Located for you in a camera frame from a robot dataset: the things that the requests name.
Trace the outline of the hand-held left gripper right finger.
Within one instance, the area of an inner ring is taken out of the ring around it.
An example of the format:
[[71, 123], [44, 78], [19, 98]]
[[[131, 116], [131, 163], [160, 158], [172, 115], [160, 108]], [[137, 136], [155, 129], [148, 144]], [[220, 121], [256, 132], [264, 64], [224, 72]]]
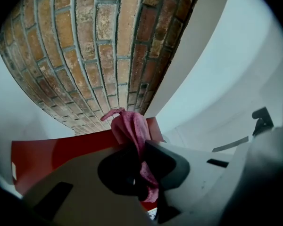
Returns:
[[225, 172], [231, 156], [148, 140], [145, 161], [158, 182], [156, 214], [165, 223], [202, 199]]

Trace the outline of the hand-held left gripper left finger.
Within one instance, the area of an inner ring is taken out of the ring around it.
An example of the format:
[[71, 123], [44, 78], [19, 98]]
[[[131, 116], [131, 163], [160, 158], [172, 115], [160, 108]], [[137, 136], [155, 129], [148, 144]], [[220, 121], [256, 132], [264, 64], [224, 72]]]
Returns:
[[101, 182], [98, 165], [123, 147], [111, 147], [69, 160], [23, 197], [54, 226], [154, 226], [135, 196], [117, 195]]

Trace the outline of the red fire extinguisher box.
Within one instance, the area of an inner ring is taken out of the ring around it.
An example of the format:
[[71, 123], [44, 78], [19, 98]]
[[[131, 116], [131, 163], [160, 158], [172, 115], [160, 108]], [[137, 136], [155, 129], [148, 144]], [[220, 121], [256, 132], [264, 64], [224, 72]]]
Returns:
[[85, 154], [117, 146], [111, 130], [75, 137], [13, 141], [12, 171], [15, 189], [25, 195], [30, 188], [67, 161]]

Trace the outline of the pink cloth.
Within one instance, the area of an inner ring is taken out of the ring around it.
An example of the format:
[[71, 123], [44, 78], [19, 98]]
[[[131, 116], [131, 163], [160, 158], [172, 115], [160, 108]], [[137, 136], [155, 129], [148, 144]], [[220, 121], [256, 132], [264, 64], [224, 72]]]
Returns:
[[117, 142], [132, 142], [137, 150], [139, 174], [146, 184], [146, 196], [142, 202], [154, 203], [158, 199], [158, 182], [144, 159], [146, 141], [150, 140], [147, 121], [140, 113], [127, 111], [122, 107], [110, 110], [100, 120], [105, 121], [114, 114], [118, 116], [112, 120], [110, 126]]

